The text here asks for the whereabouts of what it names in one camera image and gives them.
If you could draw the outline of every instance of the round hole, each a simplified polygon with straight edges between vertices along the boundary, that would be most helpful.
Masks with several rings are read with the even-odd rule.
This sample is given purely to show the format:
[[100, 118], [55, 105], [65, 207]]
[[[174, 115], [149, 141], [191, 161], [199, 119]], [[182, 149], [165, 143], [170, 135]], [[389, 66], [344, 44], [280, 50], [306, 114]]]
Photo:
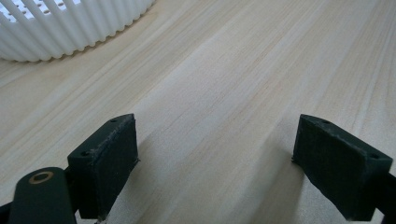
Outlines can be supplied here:
[[53, 172], [51, 171], [44, 171], [38, 174], [33, 175], [29, 179], [30, 184], [41, 184], [46, 182], [47, 180], [51, 179], [53, 176]]
[[83, 152], [81, 152], [81, 156], [89, 156], [91, 153], [90, 153], [90, 151], [83, 151]]
[[379, 159], [379, 156], [376, 155], [376, 154], [374, 154], [374, 153], [373, 153], [373, 154], [370, 154], [370, 157], [373, 158], [373, 159]]

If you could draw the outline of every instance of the light wood grain surface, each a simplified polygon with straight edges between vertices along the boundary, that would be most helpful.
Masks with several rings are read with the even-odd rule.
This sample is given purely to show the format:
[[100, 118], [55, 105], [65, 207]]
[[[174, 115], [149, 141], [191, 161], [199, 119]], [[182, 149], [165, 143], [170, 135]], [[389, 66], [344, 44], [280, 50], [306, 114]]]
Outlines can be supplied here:
[[0, 204], [135, 113], [141, 162], [108, 223], [344, 223], [290, 162], [299, 115], [396, 158], [395, 98], [394, 0], [157, 0], [72, 57], [0, 61]]

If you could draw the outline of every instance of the white ribbed object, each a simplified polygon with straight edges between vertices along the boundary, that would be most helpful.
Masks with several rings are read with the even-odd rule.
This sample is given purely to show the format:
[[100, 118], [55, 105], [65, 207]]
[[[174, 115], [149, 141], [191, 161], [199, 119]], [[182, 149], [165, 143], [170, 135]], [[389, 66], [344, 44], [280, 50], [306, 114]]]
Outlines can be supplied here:
[[154, 0], [0, 0], [0, 57], [46, 61], [94, 46], [131, 25]]

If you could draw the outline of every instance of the textured plastic surface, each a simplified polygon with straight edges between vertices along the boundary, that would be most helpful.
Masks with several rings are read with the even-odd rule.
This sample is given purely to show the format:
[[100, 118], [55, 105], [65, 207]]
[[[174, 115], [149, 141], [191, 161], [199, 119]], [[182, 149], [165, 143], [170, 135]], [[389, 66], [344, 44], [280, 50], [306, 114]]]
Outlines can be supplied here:
[[392, 158], [327, 120], [300, 116], [293, 160], [347, 220], [369, 221]]
[[105, 123], [67, 157], [79, 184], [82, 218], [106, 219], [138, 162], [134, 115]]
[[105, 41], [154, 0], [0, 0], [0, 57], [46, 61]]

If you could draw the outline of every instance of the dark green 3d-printed part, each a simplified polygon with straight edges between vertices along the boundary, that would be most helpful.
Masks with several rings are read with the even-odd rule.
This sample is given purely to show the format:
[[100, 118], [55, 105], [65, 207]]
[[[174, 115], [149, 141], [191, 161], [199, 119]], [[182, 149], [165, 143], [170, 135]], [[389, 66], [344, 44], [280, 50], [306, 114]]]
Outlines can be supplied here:
[[109, 120], [68, 157], [82, 218], [108, 215], [138, 162], [134, 115]]
[[369, 221], [392, 158], [327, 120], [300, 116], [293, 161], [347, 220]]

